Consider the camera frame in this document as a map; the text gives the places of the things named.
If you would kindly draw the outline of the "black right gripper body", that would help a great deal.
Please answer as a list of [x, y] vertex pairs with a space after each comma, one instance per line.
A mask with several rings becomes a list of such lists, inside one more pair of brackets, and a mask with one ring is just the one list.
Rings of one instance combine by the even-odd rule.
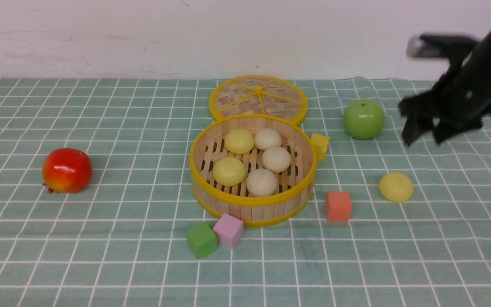
[[491, 106], [491, 31], [465, 58], [448, 62], [430, 90], [399, 103], [400, 113], [425, 113], [458, 127], [485, 115]]

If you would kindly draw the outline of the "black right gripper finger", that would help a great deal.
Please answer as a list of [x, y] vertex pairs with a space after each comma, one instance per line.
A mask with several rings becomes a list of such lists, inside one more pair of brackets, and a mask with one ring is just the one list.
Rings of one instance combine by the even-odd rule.
[[425, 133], [429, 133], [434, 128], [434, 116], [425, 113], [401, 113], [406, 118], [401, 137], [406, 148], [409, 148]]
[[432, 135], [434, 137], [435, 144], [442, 145], [443, 142], [448, 141], [449, 139], [454, 138], [458, 135], [471, 131], [481, 130], [483, 126], [484, 123], [482, 119], [470, 121], [460, 127], [453, 125], [448, 121], [439, 120], [439, 122], [434, 125], [434, 128], [432, 129]]

